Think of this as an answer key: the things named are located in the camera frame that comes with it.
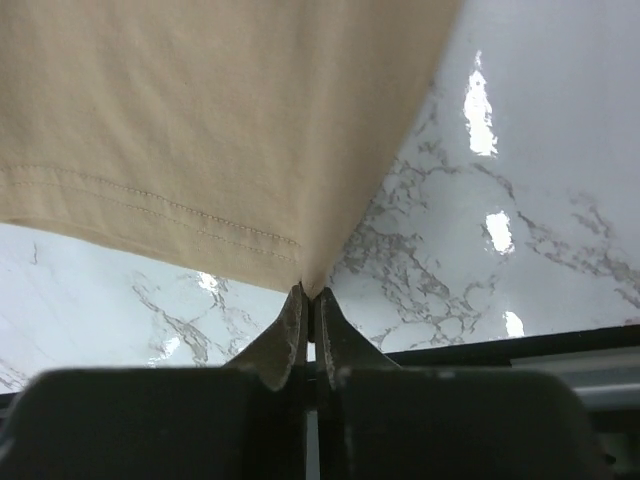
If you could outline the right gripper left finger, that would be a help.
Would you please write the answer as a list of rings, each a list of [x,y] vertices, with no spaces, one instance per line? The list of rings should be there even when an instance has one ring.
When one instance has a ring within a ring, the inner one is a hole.
[[[48,371],[1,426],[5,479],[302,479],[308,300],[220,367]]]

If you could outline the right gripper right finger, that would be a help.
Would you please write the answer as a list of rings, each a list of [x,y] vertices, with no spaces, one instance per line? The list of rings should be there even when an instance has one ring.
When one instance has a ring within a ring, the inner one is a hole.
[[[512,368],[402,368],[313,303],[319,473],[324,479],[609,479],[577,395]]]

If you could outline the tan t shirt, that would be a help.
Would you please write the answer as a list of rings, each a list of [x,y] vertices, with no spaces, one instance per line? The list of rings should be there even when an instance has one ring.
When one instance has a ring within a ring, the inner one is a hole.
[[[5,1],[1,219],[315,296],[456,1]]]

